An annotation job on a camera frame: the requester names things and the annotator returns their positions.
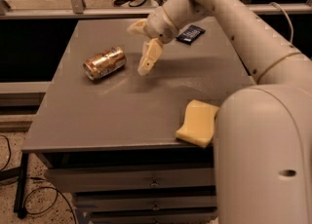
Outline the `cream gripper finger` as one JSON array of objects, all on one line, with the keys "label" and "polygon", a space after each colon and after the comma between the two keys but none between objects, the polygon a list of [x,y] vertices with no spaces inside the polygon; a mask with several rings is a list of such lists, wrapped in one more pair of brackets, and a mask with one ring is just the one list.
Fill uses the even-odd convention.
[{"label": "cream gripper finger", "polygon": [[147,75],[163,52],[163,43],[158,38],[145,42],[137,72],[141,76]]},{"label": "cream gripper finger", "polygon": [[144,30],[146,24],[145,19],[141,19],[132,23],[128,28],[127,31],[131,34],[140,34],[146,36],[146,31]]}]

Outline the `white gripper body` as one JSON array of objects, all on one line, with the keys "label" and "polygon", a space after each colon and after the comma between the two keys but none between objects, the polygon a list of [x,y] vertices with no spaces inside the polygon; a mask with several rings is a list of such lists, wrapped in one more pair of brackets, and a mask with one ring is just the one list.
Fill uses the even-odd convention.
[{"label": "white gripper body", "polygon": [[157,7],[147,17],[143,30],[150,39],[158,38],[164,44],[170,43],[179,33],[172,11],[165,5]]}]

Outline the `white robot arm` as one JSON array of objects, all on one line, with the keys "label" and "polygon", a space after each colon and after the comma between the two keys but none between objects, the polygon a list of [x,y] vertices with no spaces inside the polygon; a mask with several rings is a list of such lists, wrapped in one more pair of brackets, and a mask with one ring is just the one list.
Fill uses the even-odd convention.
[{"label": "white robot arm", "polygon": [[213,16],[255,84],[221,104],[214,133],[218,224],[312,224],[312,60],[240,0],[168,0],[130,25],[150,42],[138,71],[188,23]]}]

